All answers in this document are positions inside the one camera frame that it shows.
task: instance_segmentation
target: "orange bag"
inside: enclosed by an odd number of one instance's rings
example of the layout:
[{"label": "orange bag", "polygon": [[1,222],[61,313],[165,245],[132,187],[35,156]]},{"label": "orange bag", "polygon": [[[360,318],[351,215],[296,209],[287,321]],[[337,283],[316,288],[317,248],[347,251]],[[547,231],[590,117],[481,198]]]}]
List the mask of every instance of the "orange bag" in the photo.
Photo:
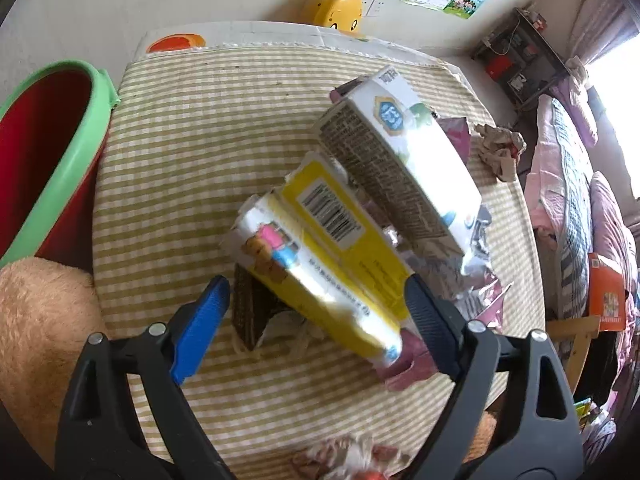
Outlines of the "orange bag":
[{"label": "orange bag", "polygon": [[622,268],[597,253],[589,253],[589,267],[590,316],[600,316],[601,332],[622,332],[626,324]]}]

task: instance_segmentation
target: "wooden chair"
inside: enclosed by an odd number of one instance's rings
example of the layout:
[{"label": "wooden chair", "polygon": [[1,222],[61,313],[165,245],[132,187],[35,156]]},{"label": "wooden chair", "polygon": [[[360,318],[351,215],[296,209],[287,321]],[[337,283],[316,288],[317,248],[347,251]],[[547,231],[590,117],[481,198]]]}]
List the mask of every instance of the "wooden chair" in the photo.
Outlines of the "wooden chair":
[{"label": "wooden chair", "polygon": [[564,373],[571,392],[574,393],[580,381],[584,362],[587,360],[591,340],[597,338],[600,333],[600,316],[547,321],[546,333],[555,342],[573,339],[574,347],[564,366]]}]

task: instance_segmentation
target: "barcode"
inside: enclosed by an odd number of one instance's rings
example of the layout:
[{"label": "barcode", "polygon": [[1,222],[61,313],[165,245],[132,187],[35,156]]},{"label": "barcode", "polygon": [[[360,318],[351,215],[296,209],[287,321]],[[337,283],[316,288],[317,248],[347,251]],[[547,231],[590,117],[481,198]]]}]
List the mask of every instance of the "barcode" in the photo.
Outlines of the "barcode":
[{"label": "barcode", "polygon": [[298,197],[298,201],[341,249],[353,245],[364,231],[362,225],[321,179],[309,186]]}]

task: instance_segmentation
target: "silver rivet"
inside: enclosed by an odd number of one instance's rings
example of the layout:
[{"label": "silver rivet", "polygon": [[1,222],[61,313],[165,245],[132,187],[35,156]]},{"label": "silver rivet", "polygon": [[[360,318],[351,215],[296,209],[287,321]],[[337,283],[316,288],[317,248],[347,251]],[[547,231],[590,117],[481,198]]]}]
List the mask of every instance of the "silver rivet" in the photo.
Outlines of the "silver rivet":
[{"label": "silver rivet", "polygon": [[162,335],[165,332],[166,332],[166,325],[164,323],[153,323],[153,325],[149,327],[149,333],[154,337],[158,337],[159,335]]},{"label": "silver rivet", "polygon": [[90,345],[99,345],[102,342],[102,338],[104,336],[102,335],[101,332],[94,332],[92,333],[88,338],[87,338],[87,342]]},{"label": "silver rivet", "polygon": [[543,341],[546,341],[546,332],[535,329],[531,331],[531,337],[533,340],[538,341],[539,343],[542,343]]},{"label": "silver rivet", "polygon": [[466,324],[466,327],[473,332],[474,334],[481,334],[486,330],[486,326],[482,321],[478,321],[477,319],[472,319]]}]

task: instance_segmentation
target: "checkered tablecloth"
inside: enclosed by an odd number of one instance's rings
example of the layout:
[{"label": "checkered tablecloth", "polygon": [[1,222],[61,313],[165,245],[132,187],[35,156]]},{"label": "checkered tablecloth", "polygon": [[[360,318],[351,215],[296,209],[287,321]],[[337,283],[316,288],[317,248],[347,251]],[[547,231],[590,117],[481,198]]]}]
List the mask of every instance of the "checkered tablecloth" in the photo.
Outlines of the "checkered tablecloth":
[{"label": "checkered tablecloth", "polygon": [[[329,91],[388,60],[309,46],[185,52],[132,63],[120,87],[100,165],[94,213],[95,285],[110,336],[136,335],[194,300],[233,265],[218,247],[251,194],[282,182],[318,146],[309,127]],[[444,66],[394,64],[442,116],[493,123]],[[488,237],[503,283],[504,329],[544,327],[542,282],[524,197],[469,162],[494,221]],[[447,185],[447,175],[442,175]],[[497,377],[492,399],[504,389]],[[140,382],[134,402],[150,448],[166,455]],[[283,344],[262,359],[238,355],[229,320],[220,327],[186,398],[239,479],[292,476],[293,450],[322,438],[371,433],[417,450],[451,390],[444,376],[387,393],[370,365],[330,340],[301,358]]]}]

